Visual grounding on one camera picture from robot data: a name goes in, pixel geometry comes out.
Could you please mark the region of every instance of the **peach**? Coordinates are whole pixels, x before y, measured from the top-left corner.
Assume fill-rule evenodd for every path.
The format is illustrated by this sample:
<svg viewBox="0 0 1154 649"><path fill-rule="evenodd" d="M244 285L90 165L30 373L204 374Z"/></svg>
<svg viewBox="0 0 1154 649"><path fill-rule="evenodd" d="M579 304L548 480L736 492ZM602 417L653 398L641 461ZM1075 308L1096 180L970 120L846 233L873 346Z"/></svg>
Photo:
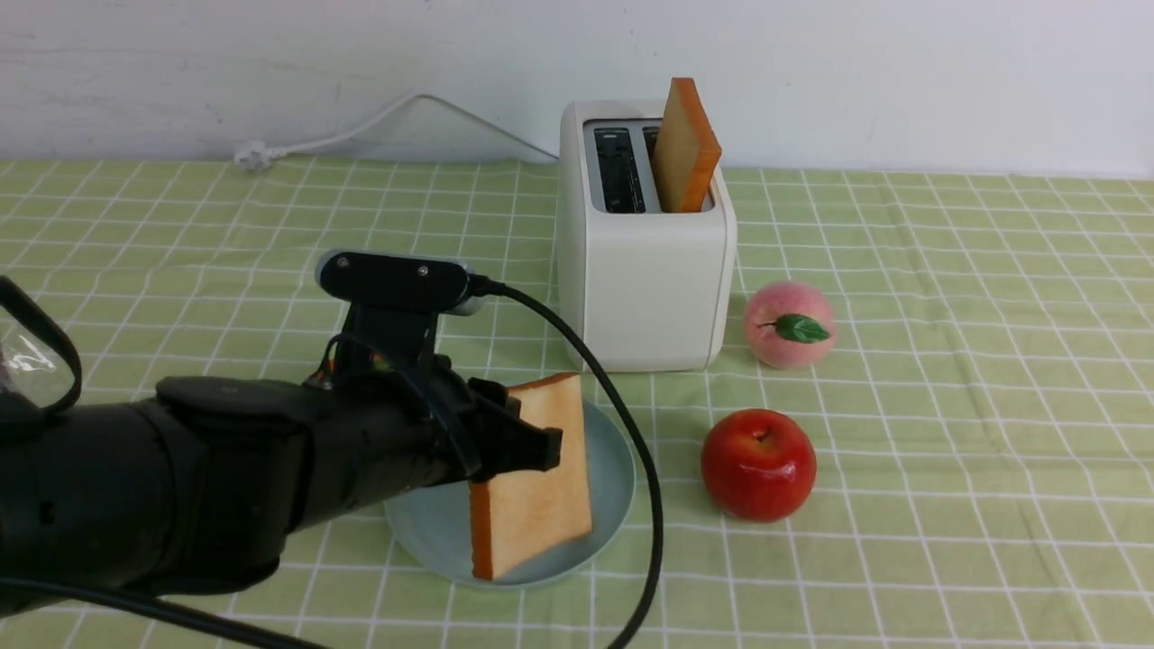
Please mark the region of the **peach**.
<svg viewBox="0 0 1154 649"><path fill-rule="evenodd" d="M778 370L814 365L838 342L833 307L804 282L775 282L754 293L744 328L754 356Z"/></svg>

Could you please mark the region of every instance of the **toaster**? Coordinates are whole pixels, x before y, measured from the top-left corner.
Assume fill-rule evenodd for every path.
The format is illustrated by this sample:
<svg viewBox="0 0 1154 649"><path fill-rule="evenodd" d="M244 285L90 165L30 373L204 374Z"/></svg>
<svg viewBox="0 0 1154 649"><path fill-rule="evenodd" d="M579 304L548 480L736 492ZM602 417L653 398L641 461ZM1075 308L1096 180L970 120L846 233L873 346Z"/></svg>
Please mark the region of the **toaster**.
<svg viewBox="0 0 1154 649"><path fill-rule="evenodd" d="M718 166L700 210L662 211L651 157L664 112L662 100L600 100L562 113L560 312L607 372L704 370L721 350L733 203Z"/></svg>

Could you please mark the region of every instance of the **table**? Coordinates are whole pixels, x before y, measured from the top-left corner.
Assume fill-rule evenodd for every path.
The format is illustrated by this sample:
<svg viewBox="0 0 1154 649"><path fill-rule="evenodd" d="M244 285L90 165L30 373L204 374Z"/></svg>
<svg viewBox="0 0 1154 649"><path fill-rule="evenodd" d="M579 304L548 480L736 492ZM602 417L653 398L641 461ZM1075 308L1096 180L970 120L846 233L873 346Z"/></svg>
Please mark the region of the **table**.
<svg viewBox="0 0 1154 649"><path fill-rule="evenodd" d="M313 282L329 248L458 256L556 304L556 171L3 162L0 260L83 351L87 402L147 396L170 374L295 381L342 321ZM740 245L720 357L615 378L668 519L666 576L632 647L1149 646L1154 181L725 176ZM747 297L785 278L838 314L838 349L812 368L759 366L741 338ZM444 318L440 351L509 382L571 368L511 303ZM778 524L724 519L699 483L704 434L747 406L790 415L817 447L814 494ZM292 537L250 591L177 599L337 648L600 647L640 590L644 488L595 562L522 594L424 570L373 505ZM69 603L0 622L0 646L219 644Z"/></svg>

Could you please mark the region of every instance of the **light blue plate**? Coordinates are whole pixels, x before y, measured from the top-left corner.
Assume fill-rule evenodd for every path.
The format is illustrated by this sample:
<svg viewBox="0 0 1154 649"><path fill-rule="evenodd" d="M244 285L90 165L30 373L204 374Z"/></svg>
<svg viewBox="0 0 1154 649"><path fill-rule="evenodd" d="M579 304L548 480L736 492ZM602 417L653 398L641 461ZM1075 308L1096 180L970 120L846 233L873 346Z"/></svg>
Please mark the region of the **light blue plate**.
<svg viewBox="0 0 1154 649"><path fill-rule="evenodd" d="M385 503L385 516L397 542L422 566L445 579L487 589L541 585L597 557L629 515L637 479L629 441L589 402L585 402L585 450L593 534L559 545L495 582L473 576L466 483L419 488L394 498Z"/></svg>

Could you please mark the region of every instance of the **green leaf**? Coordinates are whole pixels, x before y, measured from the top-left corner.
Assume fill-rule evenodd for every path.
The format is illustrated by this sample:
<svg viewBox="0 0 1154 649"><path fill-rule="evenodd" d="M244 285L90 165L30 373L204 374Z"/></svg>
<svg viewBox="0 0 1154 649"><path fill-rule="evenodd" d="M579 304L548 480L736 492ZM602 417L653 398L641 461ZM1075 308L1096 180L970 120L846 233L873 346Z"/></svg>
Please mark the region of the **green leaf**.
<svg viewBox="0 0 1154 649"><path fill-rule="evenodd" d="M830 333L822 327L822 323L808 315L789 313L778 318L773 322L773 330L779 336L795 343L819 343L830 337Z"/></svg>

